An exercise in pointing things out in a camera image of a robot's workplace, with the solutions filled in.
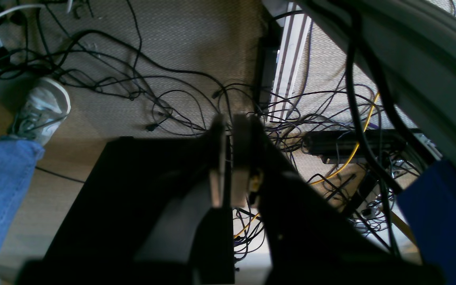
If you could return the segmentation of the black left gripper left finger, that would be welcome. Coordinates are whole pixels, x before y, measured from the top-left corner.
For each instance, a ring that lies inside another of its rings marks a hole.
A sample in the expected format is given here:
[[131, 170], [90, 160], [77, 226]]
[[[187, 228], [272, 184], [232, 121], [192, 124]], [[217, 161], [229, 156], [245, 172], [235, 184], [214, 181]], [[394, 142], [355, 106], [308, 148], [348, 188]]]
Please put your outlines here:
[[45, 256], [18, 285], [198, 283], [189, 259], [202, 220], [224, 206], [226, 123], [190, 139], [109, 141]]

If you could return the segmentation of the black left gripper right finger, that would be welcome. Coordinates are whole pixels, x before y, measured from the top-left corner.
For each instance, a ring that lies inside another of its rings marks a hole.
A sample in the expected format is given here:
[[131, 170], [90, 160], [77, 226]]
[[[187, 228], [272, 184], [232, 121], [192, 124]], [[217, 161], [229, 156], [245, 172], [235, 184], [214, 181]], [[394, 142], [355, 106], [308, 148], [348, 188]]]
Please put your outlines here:
[[231, 203], [256, 204], [271, 253], [268, 285], [443, 285], [364, 238], [271, 143], [259, 119], [233, 117]]

